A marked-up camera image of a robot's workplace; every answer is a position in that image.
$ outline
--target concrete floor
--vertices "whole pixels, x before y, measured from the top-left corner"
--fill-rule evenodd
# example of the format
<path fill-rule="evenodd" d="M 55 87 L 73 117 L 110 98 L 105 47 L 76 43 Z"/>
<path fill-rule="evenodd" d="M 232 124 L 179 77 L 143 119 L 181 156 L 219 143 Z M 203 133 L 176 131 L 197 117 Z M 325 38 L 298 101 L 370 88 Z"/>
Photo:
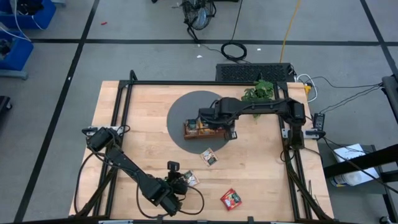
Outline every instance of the concrete floor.
<path fill-rule="evenodd" d="M 14 221 L 65 83 L 70 82 L 70 88 L 24 221 L 68 215 L 85 148 L 80 130 L 91 124 L 103 80 L 127 79 L 130 69 L 140 80 L 214 80 L 216 64 L 230 63 L 221 54 L 195 44 L 177 44 L 190 36 L 182 11 L 172 9 L 176 2 L 71 0 L 67 7 L 57 9 L 47 30 L 26 31 L 35 39 L 34 51 L 25 66 L 29 79 L 0 78 L 0 95 L 10 96 L 14 105 L 0 129 L 0 223 Z M 387 44 L 397 61 L 398 47 L 393 45 L 397 45 L 398 30 L 392 28 L 398 21 L 398 1 L 366 2 L 384 40 L 395 42 Z M 86 22 L 97 3 L 85 36 Z M 235 39 L 283 40 L 295 3 L 245 0 Z M 239 4 L 231 2 L 216 5 L 216 18 L 198 32 L 199 39 L 214 43 L 231 38 L 239 8 Z M 127 41 L 80 44 L 83 48 L 79 55 L 76 50 L 79 52 L 82 35 L 91 43 L 101 39 Z M 292 63 L 297 73 L 324 76 L 335 85 L 373 84 L 392 74 L 360 0 L 302 0 L 288 39 L 313 41 L 286 46 L 284 61 Z M 162 40 L 163 44 L 128 40 Z M 349 41 L 373 44 L 354 46 Z M 220 48 L 218 44 L 208 46 Z M 280 45 L 264 42 L 246 47 L 246 60 L 250 62 L 279 61 Z M 239 53 L 234 48 L 229 50 Z M 74 58 L 78 59 L 77 65 L 72 63 Z M 313 113 L 361 91 L 334 89 L 323 80 L 315 83 L 319 95 L 310 105 Z M 325 129 L 335 142 L 374 144 L 381 149 L 396 144 L 398 125 L 387 98 L 381 91 L 374 91 L 329 112 Z M 387 214 L 380 195 L 333 193 L 331 202 L 335 217 L 345 222 L 377 223 L 380 216 Z"/>

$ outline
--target wooden table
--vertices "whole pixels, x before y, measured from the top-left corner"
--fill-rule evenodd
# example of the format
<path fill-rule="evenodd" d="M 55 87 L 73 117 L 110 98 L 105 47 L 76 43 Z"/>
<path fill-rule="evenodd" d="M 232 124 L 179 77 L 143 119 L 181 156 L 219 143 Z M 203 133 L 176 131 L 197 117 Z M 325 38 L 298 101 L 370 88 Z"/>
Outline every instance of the wooden table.
<path fill-rule="evenodd" d="M 103 82 L 96 106 L 93 125 L 108 126 L 111 122 L 118 82 Z M 289 96 L 305 104 L 310 114 L 302 83 L 288 83 Z M 293 221 L 292 203 L 285 164 L 279 159 L 282 140 L 278 117 L 274 114 L 261 115 L 255 121 L 252 116 L 240 116 L 236 121 L 238 139 L 230 141 L 216 152 L 219 161 L 207 167 L 198 154 L 191 154 L 179 148 L 170 138 L 166 118 L 175 100 L 191 91 L 212 91 L 220 96 L 240 98 L 247 86 L 205 86 L 205 85 L 134 85 L 127 124 L 131 130 L 125 134 L 123 151 L 143 171 L 155 177 L 167 175 L 167 161 L 180 163 L 181 172 L 194 170 L 200 180 L 197 189 L 205 197 L 205 209 L 199 215 L 178 213 L 174 220 L 247 220 L 253 216 L 257 221 Z M 312 127 L 307 120 L 303 129 Z M 305 140 L 305 146 L 318 151 L 315 140 Z M 84 158 L 90 154 L 86 149 Z M 319 155 L 301 151 L 305 179 L 312 182 L 312 194 L 327 215 L 333 217 L 326 180 Z M 90 159 L 83 169 L 78 193 L 78 207 L 81 209 L 98 185 L 102 163 Z M 243 204 L 227 212 L 220 197 L 230 188 L 237 191 Z M 113 200 L 111 218 L 146 219 L 137 209 L 136 183 L 124 172 L 119 171 Z M 108 191 L 102 199 L 101 213 L 104 213 Z M 297 194 L 301 217 L 304 217 L 302 198 Z M 159 206 L 148 202 L 141 193 L 139 200 L 146 214 L 164 213 Z M 186 212 L 198 211 L 200 196 L 189 190 L 183 201 Z"/>

